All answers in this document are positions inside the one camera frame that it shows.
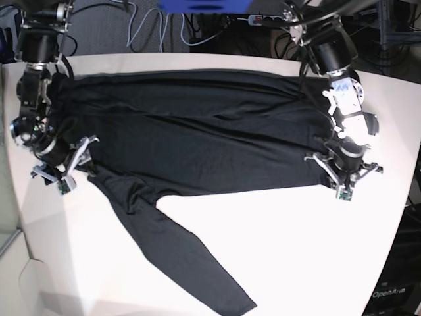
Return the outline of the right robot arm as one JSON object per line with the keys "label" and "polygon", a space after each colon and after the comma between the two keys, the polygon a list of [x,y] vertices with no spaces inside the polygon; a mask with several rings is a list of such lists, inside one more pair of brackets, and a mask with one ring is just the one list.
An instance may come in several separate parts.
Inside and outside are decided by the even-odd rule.
{"label": "right robot arm", "polygon": [[75,144],[64,140],[59,129],[51,126],[53,102],[48,93],[53,82],[50,65],[68,64],[62,55],[58,36],[65,37],[74,7],[73,1],[42,1],[37,6],[21,1],[22,24],[15,59],[25,64],[16,86],[19,115],[11,122],[10,133],[17,145],[39,161],[31,176],[54,184],[60,195],[76,189],[74,170],[91,164],[89,146],[98,141],[92,135]]}

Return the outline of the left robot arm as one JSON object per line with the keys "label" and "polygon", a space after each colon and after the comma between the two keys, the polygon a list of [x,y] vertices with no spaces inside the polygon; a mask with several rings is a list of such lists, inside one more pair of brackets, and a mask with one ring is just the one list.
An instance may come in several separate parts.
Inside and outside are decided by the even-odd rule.
{"label": "left robot arm", "polygon": [[336,198],[343,201],[352,199],[355,186],[364,177],[383,171],[379,164],[364,161],[380,127],[377,116],[363,108],[364,88],[351,69],[357,50],[341,21],[361,5],[361,1],[332,1],[311,7],[307,2],[284,1],[280,17],[274,20],[303,50],[300,77],[312,70],[328,79],[328,87],[322,91],[330,104],[324,112],[331,126],[331,134],[324,140],[328,154],[315,152],[309,159],[325,170]]}

